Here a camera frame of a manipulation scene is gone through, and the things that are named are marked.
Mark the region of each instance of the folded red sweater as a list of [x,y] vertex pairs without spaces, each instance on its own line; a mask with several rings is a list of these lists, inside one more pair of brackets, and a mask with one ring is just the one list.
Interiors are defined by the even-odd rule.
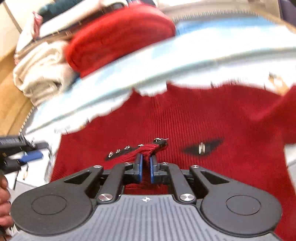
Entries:
[[[200,165],[271,193],[283,209],[276,233],[285,241],[295,241],[296,195],[283,149],[286,143],[296,143],[296,87],[283,97],[239,85],[167,88],[154,97],[133,92],[119,109],[64,135],[52,180],[93,165],[110,169],[132,161],[131,156],[116,153],[128,145],[147,157],[155,146],[139,144],[168,138],[168,147],[156,154],[158,162],[175,163],[181,169]],[[201,142],[211,150],[205,155],[198,153]],[[142,184],[127,186],[126,193],[166,193],[163,186],[148,185],[148,168],[143,172]]]
[[153,6],[133,4],[94,20],[65,51],[81,77],[150,44],[175,35],[174,23]]

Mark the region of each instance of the ridged gray surface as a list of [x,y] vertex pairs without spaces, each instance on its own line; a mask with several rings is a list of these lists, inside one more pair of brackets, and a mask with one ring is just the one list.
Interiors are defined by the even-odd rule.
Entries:
[[79,228],[54,237],[21,231],[12,241],[276,241],[272,234],[238,238],[209,226],[192,205],[182,205],[171,195],[122,195],[113,204],[100,205]]

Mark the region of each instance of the light blue fabric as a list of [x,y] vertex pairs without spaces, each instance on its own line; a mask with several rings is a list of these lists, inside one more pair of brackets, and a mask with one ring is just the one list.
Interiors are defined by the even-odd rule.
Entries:
[[222,25],[201,28],[143,48],[76,81],[67,92],[38,107],[27,131],[60,119],[106,96],[128,91],[132,86],[146,84],[175,71],[217,65],[238,56],[244,59],[250,54],[295,48],[295,34],[285,26],[266,24],[262,18],[258,18],[257,25],[253,23],[243,28]]
[[176,25],[176,35],[183,35],[205,28],[245,28],[270,25],[274,25],[274,23],[259,17],[226,18],[211,21],[182,21]]

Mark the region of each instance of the metal screw head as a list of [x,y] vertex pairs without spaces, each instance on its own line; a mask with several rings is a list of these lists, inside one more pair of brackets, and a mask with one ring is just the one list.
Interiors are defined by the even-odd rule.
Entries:
[[202,142],[198,145],[198,153],[201,155],[205,154],[205,144]]
[[153,140],[153,142],[158,142],[158,141],[161,141],[162,139],[161,138],[155,138],[154,140]]
[[99,200],[101,201],[110,201],[113,198],[113,196],[109,193],[103,193],[99,196]]
[[185,201],[185,202],[189,202],[189,201],[192,201],[194,199],[194,196],[190,193],[184,193],[180,196],[180,199],[182,201]]

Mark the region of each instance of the ribbed knit texture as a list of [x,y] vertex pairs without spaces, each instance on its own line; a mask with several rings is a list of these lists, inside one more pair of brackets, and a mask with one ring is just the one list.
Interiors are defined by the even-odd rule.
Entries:
[[174,23],[159,9],[135,3],[92,21],[74,36],[65,55],[69,65],[84,77],[174,35]]
[[[274,195],[283,208],[276,233],[296,240],[296,196],[284,156],[284,145],[296,142],[296,87],[283,97],[239,85],[187,89],[167,85],[154,97],[133,92],[122,107],[94,119],[85,129],[62,137],[52,180],[93,165],[112,168],[119,159],[108,154],[137,147],[154,138],[169,138],[158,162],[188,169],[197,164]],[[209,155],[186,154],[193,144],[221,139]],[[145,180],[149,178],[147,163]],[[127,193],[164,193],[165,188],[141,185]]]

